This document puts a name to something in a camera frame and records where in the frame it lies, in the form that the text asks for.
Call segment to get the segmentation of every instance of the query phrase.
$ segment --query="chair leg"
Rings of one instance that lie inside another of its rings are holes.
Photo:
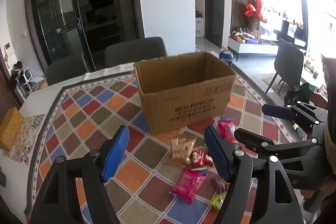
[[[271,88],[271,86],[273,85],[273,83],[274,83],[274,81],[275,81],[275,78],[277,78],[277,76],[278,76],[278,73],[276,72],[275,75],[274,75],[274,77],[273,77],[273,79],[272,79],[272,81],[271,81],[271,83],[269,83],[269,86],[268,86],[268,88],[267,88],[265,94],[266,94],[266,93],[268,92],[268,90]]]
[[[281,85],[281,87],[280,87],[280,89],[279,89],[279,93],[280,93],[280,91],[281,91],[281,89],[282,89],[282,87],[284,86],[284,81],[282,82],[282,85]]]

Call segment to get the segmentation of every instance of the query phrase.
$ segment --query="open cardboard box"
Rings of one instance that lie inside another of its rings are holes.
[[[134,68],[152,135],[222,114],[236,78],[208,52],[136,62]]]

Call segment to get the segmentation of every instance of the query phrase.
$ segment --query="blue can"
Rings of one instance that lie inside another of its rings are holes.
[[[229,67],[232,66],[233,54],[228,50],[221,50],[219,54],[219,59],[222,60]]]

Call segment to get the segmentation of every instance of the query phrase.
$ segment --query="chair backrest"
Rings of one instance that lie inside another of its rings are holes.
[[[274,68],[280,77],[291,87],[299,87],[303,68],[303,52],[282,38],[275,58]]]
[[[47,67],[46,72],[48,85],[54,85],[81,76],[89,72],[89,69],[83,54],[78,53],[55,61]]]
[[[105,49],[105,67],[167,56],[161,37],[148,37],[108,46]]]

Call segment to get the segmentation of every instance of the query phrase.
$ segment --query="pink snack package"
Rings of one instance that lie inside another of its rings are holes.
[[[208,174],[204,172],[192,171],[188,168],[184,168],[182,176],[169,193],[173,196],[182,198],[188,204],[191,204],[207,175]]]
[[[235,126],[232,118],[218,120],[219,135],[230,143],[238,143],[235,138]]]

